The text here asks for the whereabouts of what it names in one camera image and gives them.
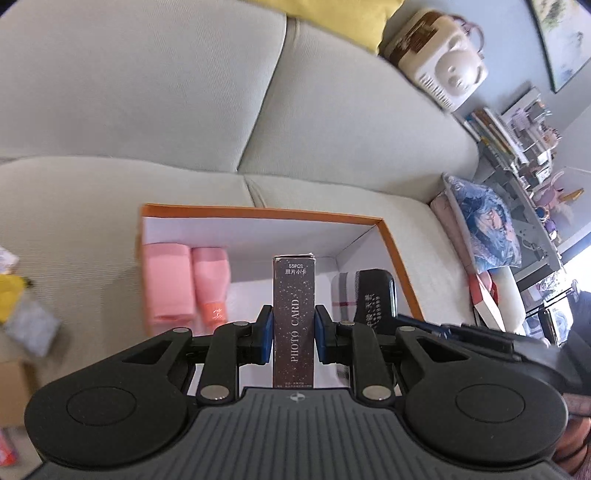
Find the pink bottle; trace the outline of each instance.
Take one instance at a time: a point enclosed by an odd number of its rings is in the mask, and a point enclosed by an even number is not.
[[[191,250],[180,244],[143,247],[146,299],[155,322],[186,322],[195,318]]]
[[[230,263],[223,248],[194,248],[193,278],[197,304],[204,326],[213,331],[228,321],[226,296],[230,285]]]

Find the book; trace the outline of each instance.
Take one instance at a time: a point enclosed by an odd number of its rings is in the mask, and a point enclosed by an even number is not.
[[[511,148],[513,149],[513,151],[517,155],[517,158],[519,158],[519,161],[525,165],[529,165],[530,161],[527,159],[527,157],[523,153],[523,148],[521,148],[519,146],[519,141],[517,140],[516,137],[511,135],[510,130],[504,124],[504,122],[500,119],[500,117],[497,114],[495,114],[492,110],[490,110],[489,108],[485,107],[483,110],[486,114],[488,114],[488,116],[490,117],[492,122],[495,124],[495,126],[499,129],[499,131],[501,131],[503,133],[507,143],[511,146]]]
[[[492,118],[484,110],[477,110],[474,112],[474,114],[476,117],[480,118],[485,123],[485,125],[491,131],[499,145],[507,153],[511,152],[511,154],[514,155],[514,153],[512,152],[512,147],[507,142],[503,133],[496,127],[495,123],[492,121]]]
[[[488,115],[482,115],[478,111],[474,112],[474,118],[482,125],[482,128],[489,132],[489,139],[495,145],[496,149],[503,155],[507,164],[513,163],[517,156],[512,148],[506,144],[506,141],[501,139],[501,134],[496,129]]]
[[[499,154],[499,152],[497,150],[495,150],[495,148],[493,146],[491,146],[490,144],[486,145],[485,143],[485,147],[482,150],[484,156],[486,158],[488,158],[488,160],[494,165],[500,165],[503,170],[509,170],[510,166],[506,165],[504,162],[505,160],[501,157],[501,155]]]
[[[462,126],[466,129],[466,131],[472,136],[472,138],[479,142],[481,137],[480,134],[474,129],[474,127],[472,126],[472,124],[470,123],[470,121],[468,119],[464,120],[464,122],[462,123]]]
[[[491,160],[495,164],[499,164],[503,167],[503,169],[507,170],[510,168],[512,162],[515,161],[514,157],[509,157],[508,155],[504,154],[494,141],[490,138],[489,134],[487,133],[482,121],[478,119],[473,120],[474,124],[472,125],[474,129],[480,132],[480,140],[485,146],[485,150],[488,150],[493,157]]]
[[[468,117],[467,121],[468,121],[468,124],[470,125],[470,127],[472,127],[472,129],[478,135],[478,141],[479,142],[482,141],[482,138],[486,137],[486,133],[484,132],[482,127],[478,124],[478,122],[476,122],[476,120],[472,119],[471,117]]]

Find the yellow pillow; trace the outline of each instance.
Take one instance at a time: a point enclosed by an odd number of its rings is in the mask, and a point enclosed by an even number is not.
[[[26,288],[24,278],[0,275],[0,325],[6,323]]]
[[[378,52],[388,19],[404,0],[254,0]]]

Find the cardboard box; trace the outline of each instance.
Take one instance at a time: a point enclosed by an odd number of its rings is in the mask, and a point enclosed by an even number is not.
[[[0,428],[25,424],[25,408],[36,390],[31,364],[20,360],[0,363]]]
[[[314,386],[314,255],[273,259],[273,387]]]
[[[232,272],[226,301],[230,322],[254,322],[263,305],[273,304],[273,259],[286,253],[314,255],[314,302],[325,305],[331,315],[331,281],[338,273],[383,268],[395,278],[398,311],[423,318],[394,240],[380,218],[251,207],[145,205],[140,225],[139,250],[146,244],[168,242],[226,249]],[[180,326],[155,322],[146,301],[144,310],[149,335]],[[204,334],[198,317],[184,326],[194,335]],[[241,387],[272,387],[272,361],[240,367],[239,375]],[[343,386],[336,365],[321,365],[315,347],[313,383],[316,388]]]

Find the beige sofa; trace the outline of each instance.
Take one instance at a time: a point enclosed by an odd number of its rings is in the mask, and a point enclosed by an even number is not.
[[[383,217],[424,317],[473,319],[426,203],[476,145],[343,39],[238,0],[19,0],[0,112],[0,245],[64,322],[42,382],[142,339],[145,202]],[[23,355],[0,334],[0,359]]]

